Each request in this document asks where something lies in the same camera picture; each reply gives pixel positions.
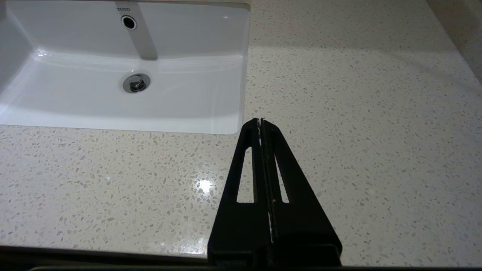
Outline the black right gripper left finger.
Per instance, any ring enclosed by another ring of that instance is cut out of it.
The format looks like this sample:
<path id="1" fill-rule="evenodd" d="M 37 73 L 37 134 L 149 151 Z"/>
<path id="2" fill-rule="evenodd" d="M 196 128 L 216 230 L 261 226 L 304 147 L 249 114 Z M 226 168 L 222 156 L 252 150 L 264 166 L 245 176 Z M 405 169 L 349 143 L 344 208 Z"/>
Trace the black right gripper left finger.
<path id="1" fill-rule="evenodd" d="M 237 201 L 246 149 L 251 149 L 252 203 Z M 260 146 L 260 120 L 246 122 L 240 131 L 215 223 L 207 245 L 213 266 L 267 266 L 272 243 L 268 192 Z"/>

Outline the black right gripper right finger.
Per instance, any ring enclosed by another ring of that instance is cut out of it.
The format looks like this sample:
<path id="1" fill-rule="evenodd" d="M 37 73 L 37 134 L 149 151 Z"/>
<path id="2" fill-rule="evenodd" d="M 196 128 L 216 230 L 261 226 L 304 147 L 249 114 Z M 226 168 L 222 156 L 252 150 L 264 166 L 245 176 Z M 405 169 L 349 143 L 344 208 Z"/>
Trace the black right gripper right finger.
<path id="1" fill-rule="evenodd" d="M 273 266 L 341 266 L 342 243 L 286 139 L 261 120 Z"/>

